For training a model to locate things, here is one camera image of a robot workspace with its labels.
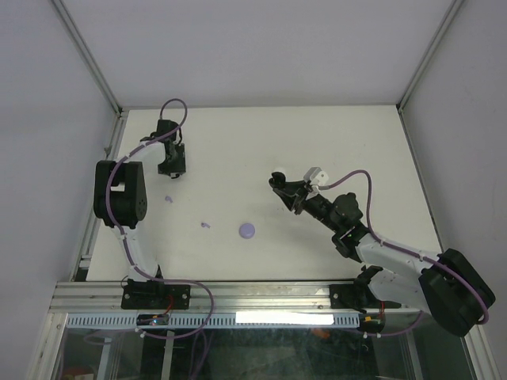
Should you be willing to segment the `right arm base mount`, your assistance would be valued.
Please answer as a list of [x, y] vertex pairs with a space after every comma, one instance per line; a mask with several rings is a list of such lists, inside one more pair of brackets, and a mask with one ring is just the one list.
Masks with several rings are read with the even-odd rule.
[[384, 270], [379, 266], [366, 266], [361, 268], [361, 273], [352, 281], [344, 283], [331, 283], [328, 286], [330, 308], [352, 309], [359, 313], [367, 313], [367, 309], [400, 309], [402, 305], [391, 300], [379, 299], [369, 289], [374, 275], [383, 274]]

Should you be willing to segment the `black earbud case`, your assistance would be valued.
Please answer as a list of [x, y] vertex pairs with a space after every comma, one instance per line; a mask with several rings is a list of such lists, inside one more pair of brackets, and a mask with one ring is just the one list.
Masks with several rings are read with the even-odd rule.
[[286, 186], [285, 174], [281, 171], [275, 171], [271, 173], [271, 178], [269, 179], [269, 186], [274, 192], [284, 190]]

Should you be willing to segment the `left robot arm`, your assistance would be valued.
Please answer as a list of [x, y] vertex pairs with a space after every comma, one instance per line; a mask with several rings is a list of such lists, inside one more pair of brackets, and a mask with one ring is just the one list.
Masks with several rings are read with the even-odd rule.
[[143, 225], [148, 211], [147, 173], [172, 180], [186, 173], [185, 144], [177, 122], [159, 120], [156, 130], [130, 153], [117, 161], [99, 161], [95, 169], [93, 212], [125, 251], [128, 278], [145, 282], [139, 288], [139, 299], [154, 308], [165, 301], [166, 289], [152, 280], [160, 279], [162, 270]]

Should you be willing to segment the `white earbud case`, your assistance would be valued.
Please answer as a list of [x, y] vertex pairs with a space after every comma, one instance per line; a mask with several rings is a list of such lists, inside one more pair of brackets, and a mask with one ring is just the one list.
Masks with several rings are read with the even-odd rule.
[[286, 170], [284, 168], [278, 167], [273, 170], [273, 173], [282, 173], [286, 175]]

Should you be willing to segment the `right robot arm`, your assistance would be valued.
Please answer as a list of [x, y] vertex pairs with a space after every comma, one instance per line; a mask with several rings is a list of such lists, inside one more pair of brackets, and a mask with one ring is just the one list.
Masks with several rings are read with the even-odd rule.
[[352, 284], [332, 291], [333, 302], [361, 314], [368, 308], [409, 306], [458, 337], [488, 322], [495, 295], [460, 251], [433, 253], [380, 237], [354, 193], [339, 195], [333, 201], [322, 195], [328, 185], [325, 173], [318, 168], [298, 181], [274, 172], [269, 186], [289, 211], [307, 213], [331, 230], [335, 249], [362, 265]]

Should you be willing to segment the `purple earbud case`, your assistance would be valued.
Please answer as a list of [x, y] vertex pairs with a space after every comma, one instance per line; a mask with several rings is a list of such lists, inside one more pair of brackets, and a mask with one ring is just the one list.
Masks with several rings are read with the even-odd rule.
[[244, 239], [251, 239], [255, 235], [256, 229], [254, 224], [245, 222], [239, 227], [238, 233]]

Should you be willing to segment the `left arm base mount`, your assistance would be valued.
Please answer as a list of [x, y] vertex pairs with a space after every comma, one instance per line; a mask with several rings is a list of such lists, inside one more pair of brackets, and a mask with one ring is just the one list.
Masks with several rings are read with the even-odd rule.
[[122, 310], [187, 310], [189, 308], [191, 287], [188, 284], [166, 284], [141, 278], [126, 276], [121, 281], [123, 295]]

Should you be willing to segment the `aluminium front rail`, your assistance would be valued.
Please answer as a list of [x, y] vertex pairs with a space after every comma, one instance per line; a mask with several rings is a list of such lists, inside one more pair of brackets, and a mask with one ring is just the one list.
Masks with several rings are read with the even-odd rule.
[[[51, 313], [120, 313], [126, 282], [91, 281], [59, 282], [55, 286]], [[287, 311], [325, 313], [347, 311], [341, 304], [339, 291], [351, 287], [353, 281], [225, 281], [206, 282], [207, 288], [191, 286], [169, 303], [182, 303], [186, 313], [205, 314], [214, 306], [216, 313], [237, 311]]]

